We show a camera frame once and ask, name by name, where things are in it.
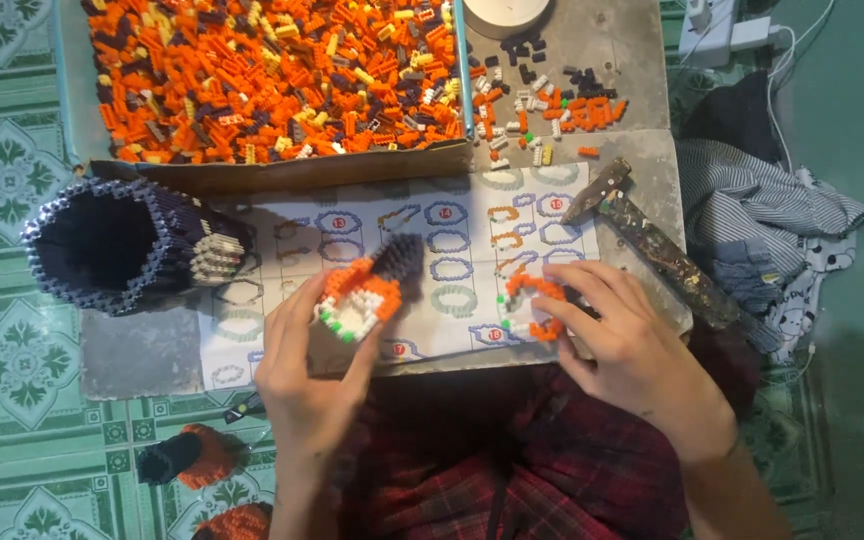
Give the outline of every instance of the tile floor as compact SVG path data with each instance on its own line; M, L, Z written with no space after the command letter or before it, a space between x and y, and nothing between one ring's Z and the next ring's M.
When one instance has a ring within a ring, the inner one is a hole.
M662 0L670 105L681 121L711 88L751 68L744 57L714 74L672 63L682 10ZM135 456L190 422L222 427L242 392L96 402L79 391L74 309L37 292L18 232L67 185L50 36L51 0L0 0L0 538L186 540L198 522L275 489L267 424L235 423L250 448L245 467L200 492L137 483ZM831 493L821 393L813 377L769 374L747 441L801 539L826 537Z

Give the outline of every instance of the striped cloth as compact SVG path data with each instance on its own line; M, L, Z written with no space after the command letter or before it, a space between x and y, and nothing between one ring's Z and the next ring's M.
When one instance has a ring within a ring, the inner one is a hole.
M864 223L864 204L721 142L676 141L685 238L698 245L762 239L790 283L805 238L841 237Z

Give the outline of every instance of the power strip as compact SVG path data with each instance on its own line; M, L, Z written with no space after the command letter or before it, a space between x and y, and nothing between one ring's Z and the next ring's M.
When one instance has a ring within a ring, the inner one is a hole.
M738 0L711 0L711 22L705 29L692 25L686 17L678 42L678 57L692 68L718 68L729 63L733 28L736 26Z

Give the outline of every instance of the person's right hand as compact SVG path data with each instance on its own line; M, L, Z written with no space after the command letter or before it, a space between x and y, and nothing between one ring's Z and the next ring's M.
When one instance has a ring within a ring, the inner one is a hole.
M558 340L558 361L582 390L641 417L672 443L683 463L721 458L738 440L736 414L712 377L663 323L639 281L598 261L546 264L542 272L576 289L596 312L535 297L533 308L566 325L592 351Z

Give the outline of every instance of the plaid pants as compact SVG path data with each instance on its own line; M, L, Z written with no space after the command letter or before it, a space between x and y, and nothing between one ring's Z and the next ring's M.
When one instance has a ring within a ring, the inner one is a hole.
M344 453L343 538L678 538L679 462L558 365L377 378Z

